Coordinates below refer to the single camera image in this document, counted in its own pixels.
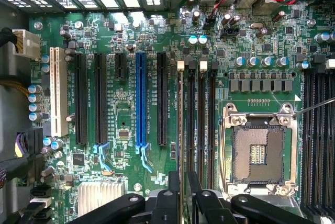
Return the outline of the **black RAM slot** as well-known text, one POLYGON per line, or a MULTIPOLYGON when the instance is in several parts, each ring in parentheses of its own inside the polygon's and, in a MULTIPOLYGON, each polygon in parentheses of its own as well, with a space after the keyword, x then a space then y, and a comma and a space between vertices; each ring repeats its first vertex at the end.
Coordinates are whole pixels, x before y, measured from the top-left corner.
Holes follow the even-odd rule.
POLYGON ((177 113, 178 113, 178 142, 180 146, 180 174, 184 174, 184 61, 177 62, 177 113))
MULTIPOLYGON (((314 78, 311 71, 304 71, 304 108, 313 105, 314 78)), ((312 127, 312 116, 310 112, 304 113, 303 132, 303 207, 304 211, 310 213, 311 207, 311 186, 312 186, 312 143, 310 139, 312 127)))
POLYGON ((187 68, 187 170, 194 170, 194 97, 196 62, 189 61, 187 68))
POLYGON ((325 106, 326 151, 326 196, 325 207, 329 216, 335 219, 335 59, 326 63, 326 96, 330 102, 325 106))
MULTIPOLYGON (((315 75, 315 105, 319 104, 323 100, 322 94, 322 78, 319 74, 315 75)), ((315 207, 319 208, 322 203, 322 134, 320 133, 320 129, 322 127, 322 112, 321 107, 315 108, 315 144, 316 144, 316 158, 315 158, 315 207)))
POLYGON ((214 161, 215 161, 215 82, 218 72, 218 62, 212 61, 208 84, 208 187, 215 189, 214 161))
POLYGON ((208 62, 199 61, 198 74, 198 175, 202 187, 206 185, 206 81, 208 62))

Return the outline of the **silver finned heatsink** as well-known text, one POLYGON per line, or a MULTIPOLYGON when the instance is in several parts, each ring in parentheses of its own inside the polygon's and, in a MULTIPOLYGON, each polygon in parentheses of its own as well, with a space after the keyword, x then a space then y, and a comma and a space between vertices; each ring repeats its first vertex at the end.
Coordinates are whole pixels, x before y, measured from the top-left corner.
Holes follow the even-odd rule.
POLYGON ((78 216, 81 217, 124 194, 124 184, 116 182, 82 182, 78 188, 78 216))

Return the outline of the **metal CPU socket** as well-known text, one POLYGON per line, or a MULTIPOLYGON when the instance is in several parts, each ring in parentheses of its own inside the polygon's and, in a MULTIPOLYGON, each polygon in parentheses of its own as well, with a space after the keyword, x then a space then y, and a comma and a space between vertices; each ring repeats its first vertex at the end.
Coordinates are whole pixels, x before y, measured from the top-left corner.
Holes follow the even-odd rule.
POLYGON ((276 113, 239 112, 233 103, 224 107, 227 183, 283 185, 291 182, 298 186, 298 122, 293 117, 293 106, 284 103, 276 113))

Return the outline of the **long black expansion slot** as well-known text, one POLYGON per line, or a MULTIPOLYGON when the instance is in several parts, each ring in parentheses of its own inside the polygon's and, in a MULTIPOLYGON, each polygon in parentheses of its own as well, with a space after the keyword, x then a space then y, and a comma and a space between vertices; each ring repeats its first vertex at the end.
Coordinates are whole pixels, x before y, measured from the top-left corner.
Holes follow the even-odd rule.
POLYGON ((157 96, 158 96, 158 128, 157 142, 161 147, 167 144, 168 120, 168 64, 165 52, 157 53, 157 96))
POLYGON ((87 129, 87 70, 86 56, 77 53, 74 57, 74 103, 76 144, 88 143, 87 129))
POLYGON ((94 54, 95 60, 95 149, 99 155, 102 169, 111 171, 106 163, 105 151, 109 148, 107 137, 107 74, 106 56, 103 53, 94 54))

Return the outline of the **blue expansion slot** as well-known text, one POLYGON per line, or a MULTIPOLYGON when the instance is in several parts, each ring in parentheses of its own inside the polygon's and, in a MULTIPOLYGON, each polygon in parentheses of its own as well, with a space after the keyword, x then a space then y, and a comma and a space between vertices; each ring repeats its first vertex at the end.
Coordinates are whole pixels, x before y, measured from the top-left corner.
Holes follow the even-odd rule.
POLYGON ((147 164, 147 55, 136 53, 136 154, 140 155, 142 166, 152 173, 147 164))

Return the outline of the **short black expansion slot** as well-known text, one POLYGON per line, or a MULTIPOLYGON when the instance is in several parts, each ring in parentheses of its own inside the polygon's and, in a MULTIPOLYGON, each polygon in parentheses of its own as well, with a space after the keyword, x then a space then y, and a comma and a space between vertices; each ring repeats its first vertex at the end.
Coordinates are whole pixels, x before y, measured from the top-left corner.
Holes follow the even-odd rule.
POLYGON ((127 79, 127 58, 121 52, 115 54, 115 79, 118 81, 127 79))

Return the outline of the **white expansion slot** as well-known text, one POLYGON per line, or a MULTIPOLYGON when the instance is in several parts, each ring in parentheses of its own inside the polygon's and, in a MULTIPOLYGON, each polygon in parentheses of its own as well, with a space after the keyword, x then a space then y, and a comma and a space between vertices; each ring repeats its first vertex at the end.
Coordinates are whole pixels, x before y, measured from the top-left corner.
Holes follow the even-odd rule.
POLYGON ((64 49, 50 47, 50 124, 51 136, 68 134, 68 73, 64 49))

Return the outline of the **green Dell motherboard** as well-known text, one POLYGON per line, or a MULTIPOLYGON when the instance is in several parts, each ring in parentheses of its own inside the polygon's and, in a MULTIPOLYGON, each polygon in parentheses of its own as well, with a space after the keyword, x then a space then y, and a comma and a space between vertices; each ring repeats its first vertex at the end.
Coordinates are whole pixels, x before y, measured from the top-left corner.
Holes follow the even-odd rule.
POLYGON ((335 224, 335 0, 181 0, 158 13, 35 15, 30 120, 68 224, 188 171, 230 201, 254 195, 335 224))

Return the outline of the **open metal PC case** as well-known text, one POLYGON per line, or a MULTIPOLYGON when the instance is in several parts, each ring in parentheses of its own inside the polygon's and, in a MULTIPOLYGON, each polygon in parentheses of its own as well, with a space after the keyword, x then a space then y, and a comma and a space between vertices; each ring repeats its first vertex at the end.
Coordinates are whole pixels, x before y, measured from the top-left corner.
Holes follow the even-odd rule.
POLYGON ((29 190, 39 184, 41 171, 51 166, 53 198, 46 222, 66 224, 78 217, 78 186, 82 182, 124 184, 124 194, 146 200, 168 184, 175 165, 170 141, 158 145, 157 53, 170 48, 178 15, 164 0, 0 0, 0 28, 24 29, 41 37, 41 59, 13 55, 13 44, 0 48, 0 160, 14 157, 18 132, 42 128, 48 154, 38 154, 29 171, 0 190, 0 223, 10 211, 28 203, 29 190), (68 134, 51 136, 50 47, 64 49, 68 73, 68 134), (115 54, 127 58, 127 79, 115 79, 115 54), (136 154, 136 53, 147 55, 147 164, 136 154), (76 144, 74 57, 86 56, 88 143, 76 144), (95 60, 106 56, 107 137, 102 169, 95 149, 95 60))

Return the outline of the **white power connector plug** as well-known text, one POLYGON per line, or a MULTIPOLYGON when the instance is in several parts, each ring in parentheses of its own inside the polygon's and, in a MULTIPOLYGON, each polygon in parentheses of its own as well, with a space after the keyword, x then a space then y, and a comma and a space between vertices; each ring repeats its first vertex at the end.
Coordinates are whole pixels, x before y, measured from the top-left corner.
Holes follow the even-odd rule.
POLYGON ((30 58, 33 60, 41 59, 41 37, 24 29, 13 29, 13 34, 18 38, 13 45, 13 55, 30 58))

